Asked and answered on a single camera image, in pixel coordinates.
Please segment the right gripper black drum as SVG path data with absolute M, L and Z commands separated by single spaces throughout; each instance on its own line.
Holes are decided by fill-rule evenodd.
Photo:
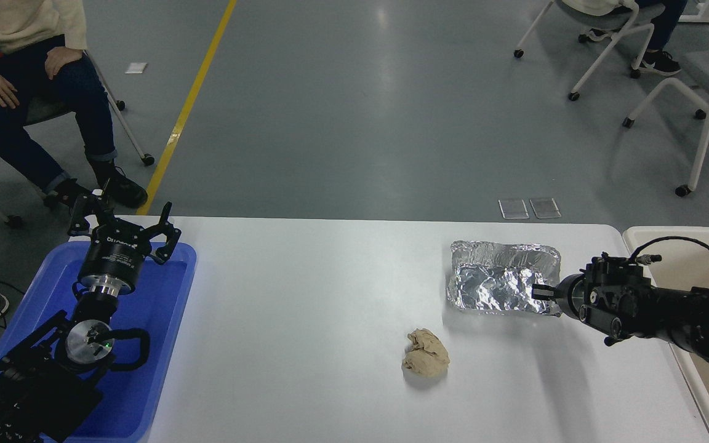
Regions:
M 583 305 L 583 298 L 585 298 L 585 294 L 583 294 L 584 281 L 585 275 L 571 274 L 560 281 L 554 291 L 555 300 L 563 314 L 577 321 L 580 320 L 580 308 Z

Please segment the person's left hand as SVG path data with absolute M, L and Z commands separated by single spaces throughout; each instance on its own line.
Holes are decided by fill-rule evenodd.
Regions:
M 49 79 L 53 79 L 60 70 L 67 64 L 79 61 L 82 58 L 83 50 L 68 47 L 54 47 L 47 53 L 44 62 L 45 72 Z

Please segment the left gripper black drum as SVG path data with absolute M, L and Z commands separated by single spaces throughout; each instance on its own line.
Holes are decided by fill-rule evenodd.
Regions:
M 141 241 L 138 225 L 99 225 L 90 238 L 90 247 L 77 278 L 92 286 L 97 277 L 110 276 L 126 286 L 136 286 L 150 242 Z

